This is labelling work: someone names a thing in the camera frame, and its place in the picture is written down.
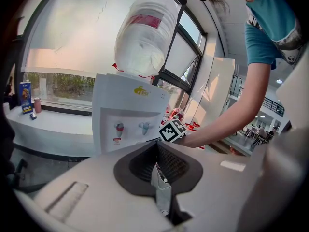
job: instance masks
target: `red label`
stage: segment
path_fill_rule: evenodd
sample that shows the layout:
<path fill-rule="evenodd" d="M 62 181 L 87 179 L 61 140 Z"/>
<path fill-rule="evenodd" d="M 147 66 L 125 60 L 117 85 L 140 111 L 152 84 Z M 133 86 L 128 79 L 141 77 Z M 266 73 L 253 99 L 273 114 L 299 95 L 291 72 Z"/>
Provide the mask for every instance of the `red label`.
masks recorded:
<path fill-rule="evenodd" d="M 130 18 L 130 24 L 135 24 L 135 23 L 145 24 L 152 28 L 158 29 L 161 23 L 161 19 L 153 17 L 151 15 L 139 14 L 139 15 L 135 15 Z"/>

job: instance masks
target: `window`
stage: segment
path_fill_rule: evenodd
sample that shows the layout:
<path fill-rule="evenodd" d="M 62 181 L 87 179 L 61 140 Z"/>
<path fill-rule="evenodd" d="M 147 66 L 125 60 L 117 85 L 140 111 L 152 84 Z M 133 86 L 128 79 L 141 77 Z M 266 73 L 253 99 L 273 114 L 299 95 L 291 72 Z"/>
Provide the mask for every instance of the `window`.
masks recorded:
<path fill-rule="evenodd" d="M 26 4 L 29 18 L 40 1 Z M 115 41 L 135 1 L 50 0 L 32 28 L 21 66 L 21 75 L 31 82 L 32 97 L 40 97 L 45 105 L 91 108 L 96 74 L 117 73 L 112 66 Z M 201 60 L 196 50 L 200 31 L 186 13 L 181 23 L 165 70 L 153 82 L 172 92 L 172 106 L 190 94 Z"/>
<path fill-rule="evenodd" d="M 112 67 L 115 40 L 134 1 L 53 0 L 48 4 L 22 68 L 33 83 L 33 97 L 91 106 L 96 74 L 117 72 Z"/>
<path fill-rule="evenodd" d="M 27 72 L 26 76 L 31 82 L 33 99 L 40 97 L 43 102 L 91 108 L 95 84 L 92 77 L 41 72 Z"/>
<path fill-rule="evenodd" d="M 183 37 L 177 33 L 165 69 L 178 77 L 182 77 L 196 57 L 197 55 L 194 50 L 188 45 Z"/>
<path fill-rule="evenodd" d="M 163 80 L 159 80 L 159 83 L 157 86 L 164 89 L 170 94 L 169 108 L 171 110 L 174 109 L 175 107 L 180 106 L 180 104 L 182 103 L 185 91 Z"/>
<path fill-rule="evenodd" d="M 180 19 L 180 25 L 184 27 L 184 29 L 188 32 L 191 38 L 194 40 L 196 44 L 198 44 L 198 40 L 201 37 L 201 33 L 198 30 L 197 26 L 193 22 L 193 20 L 188 16 L 187 12 L 182 14 Z"/>
<path fill-rule="evenodd" d="M 199 58 L 196 57 L 193 60 L 193 62 L 191 63 L 191 65 L 189 66 L 189 68 L 182 75 L 182 80 L 184 80 L 185 82 L 187 82 L 189 84 L 192 82 L 192 79 L 194 77 L 195 70 L 196 70 L 197 64 L 198 64 L 198 60 L 199 60 Z"/>
<path fill-rule="evenodd" d="M 28 0 L 23 8 L 20 17 L 23 17 L 19 22 L 17 35 L 21 35 L 24 33 L 26 25 L 28 24 L 33 12 L 38 7 L 42 0 Z"/>

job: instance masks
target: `yellow logo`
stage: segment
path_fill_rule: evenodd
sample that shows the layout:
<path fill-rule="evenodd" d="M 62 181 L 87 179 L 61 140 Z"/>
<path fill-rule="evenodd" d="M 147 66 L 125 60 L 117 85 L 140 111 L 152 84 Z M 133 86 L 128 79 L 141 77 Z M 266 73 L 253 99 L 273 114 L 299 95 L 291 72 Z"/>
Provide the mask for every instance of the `yellow logo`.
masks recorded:
<path fill-rule="evenodd" d="M 143 86 L 139 86 L 138 88 L 136 88 L 134 90 L 134 93 L 136 93 L 138 95 L 143 95 L 143 96 L 148 96 L 149 95 L 149 93 L 145 89 L 143 89 Z"/>

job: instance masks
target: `railing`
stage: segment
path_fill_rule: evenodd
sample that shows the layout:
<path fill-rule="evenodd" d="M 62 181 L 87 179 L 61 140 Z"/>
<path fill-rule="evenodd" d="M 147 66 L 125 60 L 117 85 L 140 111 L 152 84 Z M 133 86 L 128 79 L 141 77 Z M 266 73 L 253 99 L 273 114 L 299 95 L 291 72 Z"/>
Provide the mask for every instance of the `railing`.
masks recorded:
<path fill-rule="evenodd" d="M 242 95 L 242 92 L 243 92 L 243 88 L 241 88 L 239 90 L 239 93 L 235 93 L 233 91 L 230 91 L 230 94 L 233 95 L 233 96 L 239 97 L 239 96 Z M 276 114 L 280 115 L 281 117 L 283 117 L 283 115 L 284 115 L 284 107 L 281 106 L 280 104 L 272 101 L 269 98 L 266 98 L 266 97 L 264 98 L 262 106 L 270 109 L 271 111 L 275 112 Z"/>

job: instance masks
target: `windowsill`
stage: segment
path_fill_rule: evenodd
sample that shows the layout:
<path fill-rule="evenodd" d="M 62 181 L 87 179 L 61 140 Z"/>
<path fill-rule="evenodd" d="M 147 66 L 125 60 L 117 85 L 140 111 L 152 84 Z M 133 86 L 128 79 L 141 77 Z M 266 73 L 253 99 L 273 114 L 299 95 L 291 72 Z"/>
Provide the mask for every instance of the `windowsill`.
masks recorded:
<path fill-rule="evenodd" d="M 15 131 L 14 143 L 38 153 L 66 157 L 96 155 L 92 117 L 42 110 L 32 120 L 15 107 L 6 116 Z"/>
<path fill-rule="evenodd" d="M 46 110 L 35 114 L 37 118 L 32 120 L 29 114 L 22 114 L 21 107 L 15 107 L 7 115 L 7 119 L 46 131 L 92 135 L 91 116 L 64 114 Z"/>
<path fill-rule="evenodd" d="M 54 107 L 61 107 L 81 111 L 91 111 L 92 108 L 92 102 L 90 101 L 75 100 L 68 98 L 57 98 L 55 100 L 41 99 L 41 104 L 46 106 L 54 106 Z"/>

